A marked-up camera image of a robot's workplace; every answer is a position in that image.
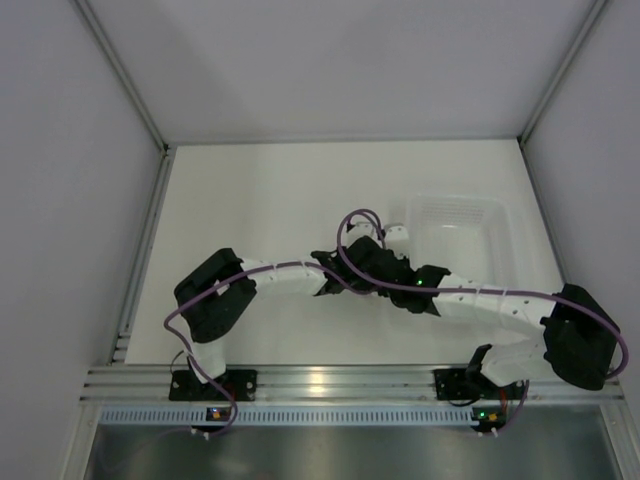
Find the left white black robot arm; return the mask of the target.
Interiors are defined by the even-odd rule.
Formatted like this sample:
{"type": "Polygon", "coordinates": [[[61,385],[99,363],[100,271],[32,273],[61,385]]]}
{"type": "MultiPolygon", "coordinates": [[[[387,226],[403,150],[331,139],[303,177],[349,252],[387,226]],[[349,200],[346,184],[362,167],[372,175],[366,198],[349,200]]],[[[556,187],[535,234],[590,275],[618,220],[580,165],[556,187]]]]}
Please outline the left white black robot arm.
{"type": "Polygon", "coordinates": [[[349,291],[359,296],[382,288],[349,269],[336,251],[314,251],[292,261],[268,263],[222,248],[174,288],[177,314],[188,326],[186,346],[191,386],[204,399],[219,397],[226,386],[224,338],[259,297],[300,294],[309,297],[349,291]]]}

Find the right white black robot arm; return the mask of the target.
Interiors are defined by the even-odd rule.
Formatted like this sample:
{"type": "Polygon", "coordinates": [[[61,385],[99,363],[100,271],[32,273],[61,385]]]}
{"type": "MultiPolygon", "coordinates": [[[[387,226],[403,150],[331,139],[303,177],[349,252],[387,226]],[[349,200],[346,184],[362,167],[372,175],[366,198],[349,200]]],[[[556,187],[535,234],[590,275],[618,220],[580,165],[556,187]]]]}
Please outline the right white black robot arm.
{"type": "Polygon", "coordinates": [[[466,382],[477,396],[551,376],[598,391],[618,373],[611,363],[616,352],[626,350],[620,329],[581,286],[565,284],[556,293],[509,290],[464,279],[443,267],[414,269],[387,250],[364,270],[370,283],[400,308],[520,335],[513,343],[476,348],[466,382]]]}

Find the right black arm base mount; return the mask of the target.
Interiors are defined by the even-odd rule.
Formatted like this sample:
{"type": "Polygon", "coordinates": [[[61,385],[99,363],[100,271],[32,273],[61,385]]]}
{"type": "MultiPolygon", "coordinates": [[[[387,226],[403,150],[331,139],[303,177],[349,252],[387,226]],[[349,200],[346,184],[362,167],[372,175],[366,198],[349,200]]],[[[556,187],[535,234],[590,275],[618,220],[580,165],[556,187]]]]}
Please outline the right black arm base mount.
{"type": "Polygon", "coordinates": [[[476,398],[467,382],[464,368],[436,369],[433,376],[438,400],[466,402],[476,398]]]}

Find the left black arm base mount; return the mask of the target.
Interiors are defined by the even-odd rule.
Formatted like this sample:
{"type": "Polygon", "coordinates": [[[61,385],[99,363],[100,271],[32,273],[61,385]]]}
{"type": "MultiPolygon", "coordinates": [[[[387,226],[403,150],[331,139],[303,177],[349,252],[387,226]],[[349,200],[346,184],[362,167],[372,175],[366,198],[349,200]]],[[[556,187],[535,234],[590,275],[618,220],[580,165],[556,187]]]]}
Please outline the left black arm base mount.
{"type": "MultiPolygon", "coordinates": [[[[253,369],[228,369],[215,381],[235,400],[252,402],[257,390],[258,372],[253,369]]],[[[172,373],[170,401],[201,402],[225,401],[226,397],[210,382],[202,383],[191,369],[172,373]]]]}

